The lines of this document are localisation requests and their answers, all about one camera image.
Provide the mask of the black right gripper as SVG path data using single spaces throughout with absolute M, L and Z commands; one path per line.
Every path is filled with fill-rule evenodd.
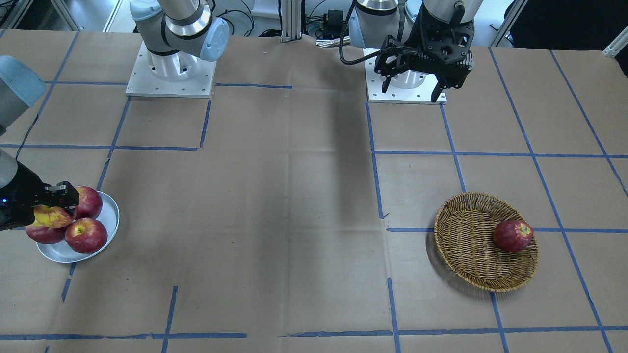
M 74 215 L 80 194 L 69 182 L 51 186 L 22 164 L 9 183 L 0 190 L 0 229 L 10 230 L 34 222 L 34 208 L 39 205 L 60 206 Z

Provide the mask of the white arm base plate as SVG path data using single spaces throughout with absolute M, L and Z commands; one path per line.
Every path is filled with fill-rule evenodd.
M 364 63 L 368 102 L 433 104 L 432 92 L 438 83 L 434 74 L 408 70 L 393 77 L 387 91 L 383 93 L 385 77 L 375 72 L 374 65 L 375 58 Z
M 141 43 L 126 87 L 126 95 L 144 98 L 210 99 L 215 62 L 179 52 L 160 56 Z

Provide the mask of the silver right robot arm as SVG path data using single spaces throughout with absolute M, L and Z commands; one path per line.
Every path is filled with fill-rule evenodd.
M 34 222 L 39 205 L 76 214 L 81 180 L 97 182 L 117 145 L 130 76 L 162 98 L 211 101 L 231 35 L 209 0 L 135 0 L 142 33 L 5 30 L 1 37 L 1 229 Z

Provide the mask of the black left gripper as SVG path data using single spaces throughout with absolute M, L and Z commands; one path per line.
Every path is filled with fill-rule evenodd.
M 419 10 L 405 42 L 388 36 L 375 59 L 374 70 L 383 79 L 381 92 L 385 94 L 392 78 L 408 70 L 436 76 L 431 103 L 445 89 L 460 89 L 474 68 L 470 50 L 474 24 L 463 21 L 466 13 L 453 10 L 440 20 L 430 10 Z

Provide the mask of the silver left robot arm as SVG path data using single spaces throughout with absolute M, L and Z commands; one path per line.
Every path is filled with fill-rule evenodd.
M 446 103 L 473 70 L 474 19 L 480 0 L 354 0 L 342 35 L 361 58 L 367 98 L 379 103 Z

